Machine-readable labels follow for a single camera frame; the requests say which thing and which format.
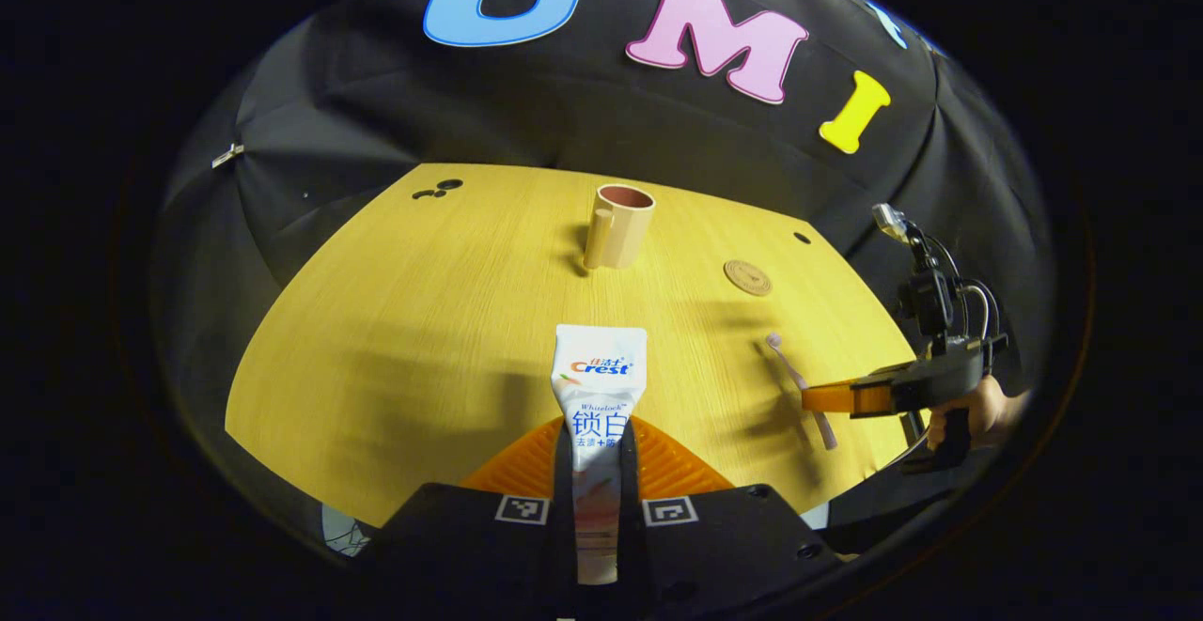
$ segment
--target toothpaste tube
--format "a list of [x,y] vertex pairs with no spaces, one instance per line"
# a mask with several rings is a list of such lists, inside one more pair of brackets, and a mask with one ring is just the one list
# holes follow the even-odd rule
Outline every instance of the toothpaste tube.
[[618,443],[647,388],[647,331],[556,326],[551,390],[573,445],[576,580],[618,580]]

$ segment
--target beige cup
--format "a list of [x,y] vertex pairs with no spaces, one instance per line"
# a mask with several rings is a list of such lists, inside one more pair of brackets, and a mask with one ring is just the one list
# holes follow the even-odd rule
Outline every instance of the beige cup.
[[627,184],[598,187],[589,217],[585,266],[627,268],[639,255],[647,226],[656,211],[656,199]]

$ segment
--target cork coaster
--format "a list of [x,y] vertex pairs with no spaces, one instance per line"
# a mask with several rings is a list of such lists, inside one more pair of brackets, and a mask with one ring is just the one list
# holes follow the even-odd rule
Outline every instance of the cork coaster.
[[760,271],[746,261],[733,259],[723,265],[723,273],[727,274],[727,278],[729,278],[731,283],[735,283],[736,288],[743,290],[748,295],[763,297],[772,291],[772,282],[764,274],[764,271]]

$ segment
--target letter m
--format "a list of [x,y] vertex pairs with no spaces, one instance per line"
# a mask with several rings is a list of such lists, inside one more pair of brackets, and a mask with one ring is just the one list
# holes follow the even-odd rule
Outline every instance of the letter m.
[[789,59],[807,31],[781,13],[764,11],[731,24],[723,0],[660,0],[647,36],[627,46],[627,55],[639,63],[681,69],[688,58],[681,52],[686,30],[693,36],[698,70],[710,77],[747,52],[742,66],[727,73],[736,90],[778,105],[786,100],[781,84]]

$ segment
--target yellow table surface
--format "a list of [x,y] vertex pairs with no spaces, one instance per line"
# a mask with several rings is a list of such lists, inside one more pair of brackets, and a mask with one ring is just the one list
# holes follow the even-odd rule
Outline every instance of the yellow table surface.
[[[463,187],[411,197],[450,178]],[[634,266],[589,272],[587,218],[606,182],[653,194],[656,215]],[[733,285],[731,259],[764,271],[772,291]],[[284,288],[238,366],[226,431],[302,491],[381,526],[422,483],[460,483],[559,414],[559,323],[645,327],[634,414],[800,513],[906,449],[895,416],[829,414],[840,445],[825,450],[765,345],[781,333],[813,385],[914,359],[805,221],[646,182],[448,164],[401,178]]]

